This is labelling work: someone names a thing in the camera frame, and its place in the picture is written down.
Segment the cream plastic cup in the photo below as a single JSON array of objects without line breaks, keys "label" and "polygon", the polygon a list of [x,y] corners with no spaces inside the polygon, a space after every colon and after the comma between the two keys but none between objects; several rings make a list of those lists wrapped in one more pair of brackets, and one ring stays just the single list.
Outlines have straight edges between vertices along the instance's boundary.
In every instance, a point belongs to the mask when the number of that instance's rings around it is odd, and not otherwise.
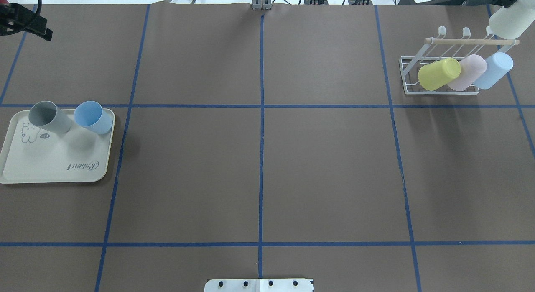
[{"label": "cream plastic cup", "polygon": [[535,19],[535,0],[518,0],[510,7],[501,7],[489,18],[489,27],[496,36],[506,40],[518,38]]}]

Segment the light blue plastic cup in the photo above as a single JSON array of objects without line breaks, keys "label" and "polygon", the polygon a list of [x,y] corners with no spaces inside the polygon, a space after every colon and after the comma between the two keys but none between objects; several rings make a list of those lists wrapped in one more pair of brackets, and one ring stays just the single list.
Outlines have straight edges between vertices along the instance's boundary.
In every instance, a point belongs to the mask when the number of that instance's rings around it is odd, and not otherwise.
[{"label": "light blue plastic cup", "polygon": [[496,52],[485,61],[487,70],[474,82],[474,86],[479,89],[487,90],[493,87],[514,67],[512,57],[504,52]]}]

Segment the pink plastic cup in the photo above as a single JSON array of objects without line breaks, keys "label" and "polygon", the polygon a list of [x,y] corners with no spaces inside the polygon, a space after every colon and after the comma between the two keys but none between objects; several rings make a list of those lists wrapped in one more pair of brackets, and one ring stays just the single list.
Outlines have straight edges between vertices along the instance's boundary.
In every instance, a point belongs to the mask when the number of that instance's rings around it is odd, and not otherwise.
[{"label": "pink plastic cup", "polygon": [[478,54],[470,54],[460,61],[460,75],[448,84],[454,91],[462,92],[487,71],[487,62]]}]

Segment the yellow plastic cup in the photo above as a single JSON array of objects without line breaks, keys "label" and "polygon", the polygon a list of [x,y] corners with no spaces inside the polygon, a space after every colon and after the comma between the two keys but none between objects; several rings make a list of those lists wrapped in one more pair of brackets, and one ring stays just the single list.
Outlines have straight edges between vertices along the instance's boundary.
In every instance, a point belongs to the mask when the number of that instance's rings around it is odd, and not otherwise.
[{"label": "yellow plastic cup", "polygon": [[445,58],[422,66],[417,75],[422,88],[435,91],[455,80],[460,73],[460,62],[454,58]]}]

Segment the grey plastic cup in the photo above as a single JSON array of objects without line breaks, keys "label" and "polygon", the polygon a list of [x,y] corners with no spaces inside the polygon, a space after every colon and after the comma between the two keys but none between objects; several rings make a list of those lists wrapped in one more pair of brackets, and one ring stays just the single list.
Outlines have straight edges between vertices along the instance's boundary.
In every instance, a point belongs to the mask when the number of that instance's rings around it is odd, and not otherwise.
[{"label": "grey plastic cup", "polygon": [[72,121],[67,114],[51,101],[41,101],[33,105],[28,119],[32,125],[56,134],[65,134],[72,127]]}]

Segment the cream plastic tray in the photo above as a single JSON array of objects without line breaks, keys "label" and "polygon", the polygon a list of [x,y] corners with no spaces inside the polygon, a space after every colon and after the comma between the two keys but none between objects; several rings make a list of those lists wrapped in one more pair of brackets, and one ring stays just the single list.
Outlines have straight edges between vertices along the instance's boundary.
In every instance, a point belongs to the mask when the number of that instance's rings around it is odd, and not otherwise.
[{"label": "cream plastic tray", "polygon": [[73,123],[59,135],[33,126],[28,115],[17,112],[6,130],[2,184],[97,182],[105,176],[114,127],[99,135]]}]

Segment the aluminium frame post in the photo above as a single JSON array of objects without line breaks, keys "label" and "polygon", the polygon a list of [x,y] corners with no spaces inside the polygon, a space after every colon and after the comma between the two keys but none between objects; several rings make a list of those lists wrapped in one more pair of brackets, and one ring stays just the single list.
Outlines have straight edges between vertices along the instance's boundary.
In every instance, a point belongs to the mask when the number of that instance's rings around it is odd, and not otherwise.
[{"label": "aluminium frame post", "polygon": [[253,10],[271,10],[272,6],[272,0],[252,0]]}]

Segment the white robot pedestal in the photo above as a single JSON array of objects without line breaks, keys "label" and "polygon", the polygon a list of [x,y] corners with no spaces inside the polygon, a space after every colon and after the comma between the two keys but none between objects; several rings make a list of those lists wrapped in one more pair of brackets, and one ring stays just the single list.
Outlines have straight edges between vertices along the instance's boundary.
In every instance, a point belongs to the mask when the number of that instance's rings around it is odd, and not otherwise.
[{"label": "white robot pedestal", "polygon": [[213,279],[207,281],[205,292],[314,292],[313,279]]}]

